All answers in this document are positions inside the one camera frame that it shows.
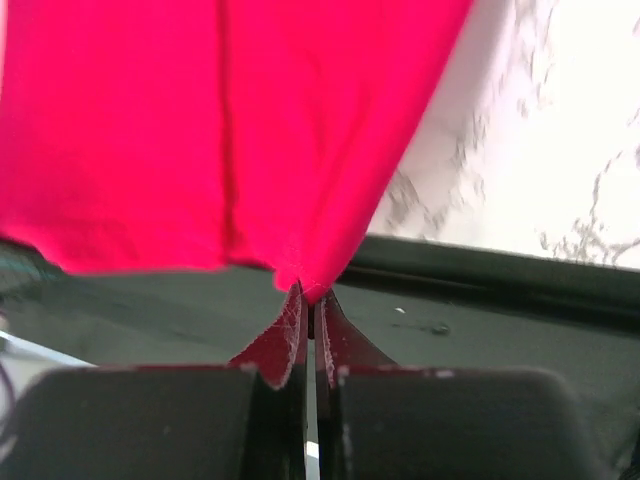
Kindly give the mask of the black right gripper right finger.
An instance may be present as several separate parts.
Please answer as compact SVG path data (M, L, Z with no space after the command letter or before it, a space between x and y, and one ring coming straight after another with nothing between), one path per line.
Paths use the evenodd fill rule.
M317 387L335 388L342 366L396 365L348 320L332 290L315 304L313 312Z

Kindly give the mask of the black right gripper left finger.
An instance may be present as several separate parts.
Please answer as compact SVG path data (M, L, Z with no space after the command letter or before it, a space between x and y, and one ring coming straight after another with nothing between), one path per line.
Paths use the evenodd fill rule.
M281 389L295 367L305 368L308 304L301 286L289 289L276 320L229 362L229 366L257 368L267 385Z

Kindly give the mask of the red t shirt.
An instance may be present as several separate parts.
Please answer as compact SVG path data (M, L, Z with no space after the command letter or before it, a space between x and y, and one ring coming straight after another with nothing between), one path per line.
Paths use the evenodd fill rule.
M467 1L5 1L1 236L72 274L271 268L360 245Z

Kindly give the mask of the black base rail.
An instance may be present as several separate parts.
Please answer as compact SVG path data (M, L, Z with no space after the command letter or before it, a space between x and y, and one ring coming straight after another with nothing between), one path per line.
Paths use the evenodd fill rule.
M561 374L586 397L639 397L635 334L447 297L344 284L335 294L347 318L398 363L537 367ZM75 277L35 253L1 249L7 330L69 361L223 363L275 319L283 301L259 270Z

